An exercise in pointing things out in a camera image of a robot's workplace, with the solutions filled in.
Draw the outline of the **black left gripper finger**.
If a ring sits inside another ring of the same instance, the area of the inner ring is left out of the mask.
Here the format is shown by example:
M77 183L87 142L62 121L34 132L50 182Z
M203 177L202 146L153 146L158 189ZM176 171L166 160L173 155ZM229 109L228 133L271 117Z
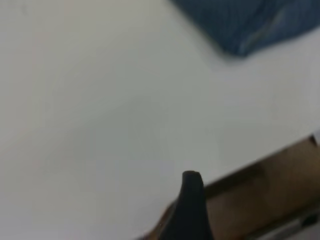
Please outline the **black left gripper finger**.
M199 172L185 171L173 211L159 234L160 240L212 240L204 183Z

